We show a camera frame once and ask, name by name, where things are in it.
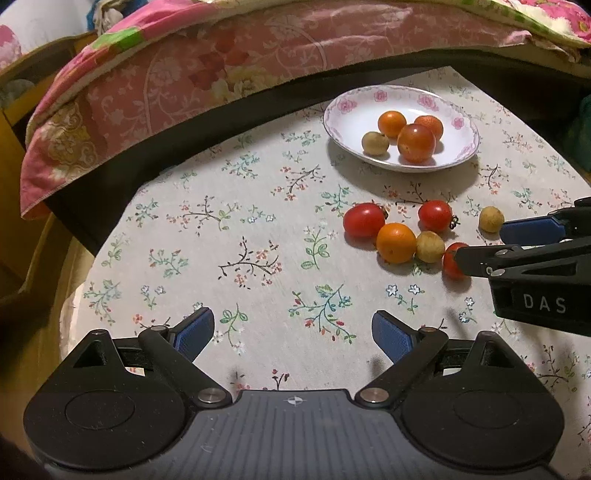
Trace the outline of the orange kumquat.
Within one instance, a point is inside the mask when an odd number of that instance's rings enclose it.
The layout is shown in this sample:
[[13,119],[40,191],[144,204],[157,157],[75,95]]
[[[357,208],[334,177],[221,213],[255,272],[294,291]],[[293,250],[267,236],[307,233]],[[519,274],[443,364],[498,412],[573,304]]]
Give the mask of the orange kumquat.
[[386,262],[403,264],[414,257],[417,238],[405,224],[388,223],[381,227],[377,235],[376,247],[379,255]]
[[434,135],[437,142],[439,142],[444,134],[443,123],[433,115],[422,115],[416,118],[415,124],[427,127]]
[[379,131],[394,140],[398,138],[406,125],[406,117],[401,112],[394,110],[384,112],[378,120]]

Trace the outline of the brown longan in plate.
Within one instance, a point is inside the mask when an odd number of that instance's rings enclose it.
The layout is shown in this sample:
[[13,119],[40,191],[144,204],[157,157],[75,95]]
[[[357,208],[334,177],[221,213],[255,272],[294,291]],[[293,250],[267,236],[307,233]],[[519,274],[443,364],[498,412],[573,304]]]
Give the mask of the brown longan in plate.
[[370,131],[363,135],[362,147],[367,155],[380,157],[388,152],[390,140],[381,132]]

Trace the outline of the red cherry tomato with stem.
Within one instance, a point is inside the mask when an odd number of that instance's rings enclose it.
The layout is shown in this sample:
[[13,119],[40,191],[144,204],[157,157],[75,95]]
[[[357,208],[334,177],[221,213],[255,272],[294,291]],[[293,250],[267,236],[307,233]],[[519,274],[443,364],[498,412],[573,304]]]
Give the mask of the red cherry tomato with stem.
[[467,247],[467,244],[464,242],[455,242],[447,247],[443,256],[442,265],[443,274],[448,279],[462,281],[467,278],[455,259],[457,251],[464,247]]

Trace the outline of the pink floral bed sheet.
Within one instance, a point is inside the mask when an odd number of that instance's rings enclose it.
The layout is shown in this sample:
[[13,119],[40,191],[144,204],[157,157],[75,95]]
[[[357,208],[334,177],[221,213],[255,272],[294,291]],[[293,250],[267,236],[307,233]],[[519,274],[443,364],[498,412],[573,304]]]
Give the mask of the pink floral bed sheet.
[[390,34],[356,37],[345,48],[312,29],[277,41],[266,20],[266,45],[256,45],[242,21],[229,24],[232,49],[195,28],[169,35],[120,63],[109,61],[88,73],[69,70],[70,61],[34,111],[26,133],[20,178],[20,212],[46,215],[46,200],[122,151],[205,111],[288,81],[407,53],[390,53]]

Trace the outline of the white floral plate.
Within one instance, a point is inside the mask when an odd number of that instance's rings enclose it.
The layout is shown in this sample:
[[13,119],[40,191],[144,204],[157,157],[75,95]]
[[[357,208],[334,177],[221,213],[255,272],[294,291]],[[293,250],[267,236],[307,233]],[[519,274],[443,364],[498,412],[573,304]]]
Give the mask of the white floral plate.
[[414,87],[377,85],[350,90],[325,108],[325,131],[343,150],[392,171],[427,173],[471,159],[481,137],[449,100]]

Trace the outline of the red cherry tomato oval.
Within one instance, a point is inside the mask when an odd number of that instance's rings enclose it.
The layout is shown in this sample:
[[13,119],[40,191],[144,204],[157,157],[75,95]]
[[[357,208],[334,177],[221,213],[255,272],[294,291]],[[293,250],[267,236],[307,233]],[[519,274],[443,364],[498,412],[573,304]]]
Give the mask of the red cherry tomato oval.
[[388,216],[379,205],[369,202],[358,204],[342,217],[345,233],[355,239],[372,239],[386,224]]

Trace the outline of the pink cloth covered item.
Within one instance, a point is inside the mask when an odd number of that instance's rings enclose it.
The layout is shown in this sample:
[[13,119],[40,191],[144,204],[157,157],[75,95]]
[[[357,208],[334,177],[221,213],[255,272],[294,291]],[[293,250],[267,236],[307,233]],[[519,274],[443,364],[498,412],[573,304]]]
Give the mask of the pink cloth covered item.
[[21,44],[7,25],[0,26],[0,70],[8,68],[22,56]]

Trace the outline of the colourful patchwork quilt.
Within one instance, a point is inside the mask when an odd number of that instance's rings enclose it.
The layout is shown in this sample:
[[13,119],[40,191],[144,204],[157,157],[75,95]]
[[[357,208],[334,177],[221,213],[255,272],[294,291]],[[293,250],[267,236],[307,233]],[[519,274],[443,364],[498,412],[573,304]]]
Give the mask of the colourful patchwork quilt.
[[308,14],[312,29],[345,48],[356,37],[393,37],[390,53],[453,44],[481,45],[490,36],[501,46],[539,37],[561,47],[590,45],[590,15],[571,1],[153,1],[115,24],[85,46],[69,70],[88,73],[109,61],[120,63],[169,35],[195,28],[232,49],[229,24],[242,21],[256,45],[266,45],[266,20],[276,17],[270,37],[290,40],[303,31]]

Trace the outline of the black bed frame edge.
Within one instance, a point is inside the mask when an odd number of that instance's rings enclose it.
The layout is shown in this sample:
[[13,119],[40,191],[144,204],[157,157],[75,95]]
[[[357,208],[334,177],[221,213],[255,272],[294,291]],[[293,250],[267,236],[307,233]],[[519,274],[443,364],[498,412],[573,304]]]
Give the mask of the black bed frame edge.
[[158,133],[60,189],[51,212],[92,254],[98,253],[135,192],[161,171],[266,122],[327,101],[348,90],[450,66],[561,148],[584,97],[590,66],[561,72],[501,53],[426,50],[308,75],[216,107]]

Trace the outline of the wooden yellow cabinet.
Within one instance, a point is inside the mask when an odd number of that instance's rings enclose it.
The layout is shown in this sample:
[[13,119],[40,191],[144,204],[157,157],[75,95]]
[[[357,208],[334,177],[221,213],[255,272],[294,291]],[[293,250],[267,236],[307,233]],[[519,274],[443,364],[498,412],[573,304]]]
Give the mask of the wooden yellow cabinet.
[[86,45],[95,32],[52,41],[1,69],[1,318],[16,319],[43,311],[53,302],[57,277],[39,286],[43,250],[59,263],[71,235],[54,218],[26,221],[20,213],[20,175],[25,156],[26,122],[53,83],[57,73]]

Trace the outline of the large orange-red tomato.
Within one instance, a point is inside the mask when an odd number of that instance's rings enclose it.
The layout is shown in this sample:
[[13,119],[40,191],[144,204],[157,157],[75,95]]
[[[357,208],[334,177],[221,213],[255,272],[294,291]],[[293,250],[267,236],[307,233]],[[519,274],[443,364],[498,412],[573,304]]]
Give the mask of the large orange-red tomato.
[[406,125],[398,135],[397,146],[404,160],[413,164],[427,162],[437,145],[433,132],[421,124]]

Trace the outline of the bundle of clothes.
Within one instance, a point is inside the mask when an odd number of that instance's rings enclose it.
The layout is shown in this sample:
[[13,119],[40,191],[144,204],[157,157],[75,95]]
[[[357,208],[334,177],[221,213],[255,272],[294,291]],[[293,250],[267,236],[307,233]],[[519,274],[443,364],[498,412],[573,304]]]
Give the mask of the bundle of clothes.
[[86,15],[88,30],[100,36],[144,4],[144,1],[132,0],[93,1]]

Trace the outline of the floral tablecloth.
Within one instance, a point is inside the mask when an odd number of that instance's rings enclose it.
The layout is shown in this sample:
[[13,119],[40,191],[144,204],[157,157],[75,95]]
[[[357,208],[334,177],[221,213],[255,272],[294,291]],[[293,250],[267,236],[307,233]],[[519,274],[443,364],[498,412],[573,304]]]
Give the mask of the floral tablecloth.
[[391,222],[418,228],[419,206],[447,201],[459,218],[451,241],[486,245],[482,209],[507,219],[548,213],[590,193],[540,136],[450,68],[404,84],[460,106],[477,124],[477,156],[409,175],[346,154],[304,109],[209,148],[144,184],[97,254],[64,340],[95,328],[131,337],[173,325],[202,306],[214,335],[198,366],[233,392],[359,390],[389,366],[370,319],[380,309],[453,338],[499,334],[560,403],[565,431],[553,465],[590,470],[590,341],[497,317],[488,283],[446,279],[439,265],[383,263],[372,244],[346,240],[356,203],[383,205]]

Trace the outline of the red cherry tomato round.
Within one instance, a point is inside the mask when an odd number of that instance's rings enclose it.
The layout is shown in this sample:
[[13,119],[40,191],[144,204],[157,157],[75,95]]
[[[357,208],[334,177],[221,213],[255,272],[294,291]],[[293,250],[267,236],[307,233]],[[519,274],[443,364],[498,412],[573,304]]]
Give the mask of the red cherry tomato round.
[[418,211],[420,224],[424,230],[435,233],[444,233],[454,230],[459,219],[454,214],[451,206],[442,200],[430,200],[425,202]]

